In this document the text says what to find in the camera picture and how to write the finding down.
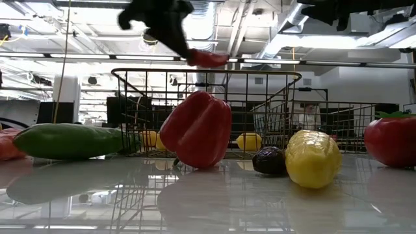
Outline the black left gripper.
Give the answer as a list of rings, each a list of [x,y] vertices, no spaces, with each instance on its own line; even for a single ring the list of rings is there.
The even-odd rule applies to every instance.
[[[190,60],[192,54],[185,41],[183,20],[194,11],[189,1],[184,0],[132,0],[118,15],[118,25],[123,30],[131,28],[130,21],[141,21],[148,34],[160,41],[181,58]]]

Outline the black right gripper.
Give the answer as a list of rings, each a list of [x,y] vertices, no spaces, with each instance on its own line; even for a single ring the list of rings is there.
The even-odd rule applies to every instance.
[[[350,3],[344,0],[300,0],[301,13],[328,25],[337,21],[337,31],[344,31],[350,19]]]

